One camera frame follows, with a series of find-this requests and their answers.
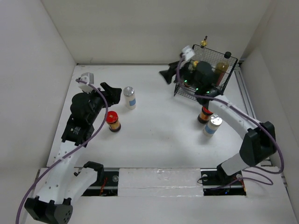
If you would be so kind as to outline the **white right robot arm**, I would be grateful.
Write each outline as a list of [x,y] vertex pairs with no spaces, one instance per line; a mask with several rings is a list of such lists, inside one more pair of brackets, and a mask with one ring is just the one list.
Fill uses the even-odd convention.
[[239,181],[236,176],[240,171],[257,168],[264,159],[281,152],[276,142],[274,125],[270,122],[262,123],[231,104],[213,84],[215,74],[209,63],[201,61],[189,65],[178,61],[171,63],[169,69],[160,74],[167,84],[175,77],[179,86],[185,83],[194,86],[196,91],[190,95],[204,108],[224,119],[242,139],[239,152],[220,163],[211,177],[217,182],[217,189],[234,184]]

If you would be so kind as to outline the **dark soy sauce bottle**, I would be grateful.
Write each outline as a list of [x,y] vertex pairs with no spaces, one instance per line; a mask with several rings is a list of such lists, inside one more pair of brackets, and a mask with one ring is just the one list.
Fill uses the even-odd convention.
[[215,74],[216,86],[220,85],[225,73],[229,68],[230,57],[231,57],[231,52],[229,51],[225,52],[223,59],[219,61],[215,66],[214,74]]

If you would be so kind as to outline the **clear glass oil bottle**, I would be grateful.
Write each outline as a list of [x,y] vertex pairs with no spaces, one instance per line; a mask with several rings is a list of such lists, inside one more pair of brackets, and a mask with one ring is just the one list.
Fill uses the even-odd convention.
[[208,36],[206,35],[204,40],[200,42],[200,48],[198,49],[198,62],[202,61],[202,59],[204,58],[205,49],[207,45],[207,38]]

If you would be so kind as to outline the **yellow cap sauce bottle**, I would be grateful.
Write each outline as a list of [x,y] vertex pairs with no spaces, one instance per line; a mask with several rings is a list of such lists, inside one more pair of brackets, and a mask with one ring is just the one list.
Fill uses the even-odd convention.
[[199,63],[198,61],[193,61],[192,63],[190,63],[189,71],[194,72],[197,68],[198,63]]

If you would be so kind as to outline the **red lid jar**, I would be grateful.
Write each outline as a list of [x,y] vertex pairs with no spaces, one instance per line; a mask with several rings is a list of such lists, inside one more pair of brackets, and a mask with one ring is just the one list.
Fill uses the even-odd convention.
[[109,125],[111,132],[118,132],[121,129],[118,114],[115,111],[109,111],[106,118],[106,123]]
[[201,112],[198,115],[197,119],[200,123],[206,124],[209,122],[212,115],[213,113],[203,106],[201,108]]

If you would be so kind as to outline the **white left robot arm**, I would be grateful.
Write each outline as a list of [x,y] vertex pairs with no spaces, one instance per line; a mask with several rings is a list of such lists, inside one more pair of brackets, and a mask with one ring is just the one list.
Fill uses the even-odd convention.
[[93,123],[102,109],[119,103],[120,88],[101,83],[95,88],[86,81],[80,81],[82,92],[71,100],[71,114],[62,134],[60,150],[55,162],[45,171],[47,179],[34,198],[29,197],[24,204],[30,216],[45,224],[67,224],[72,216],[74,203],[92,184],[105,181],[104,166],[88,161],[81,171],[74,173],[74,166],[88,142],[99,131]]

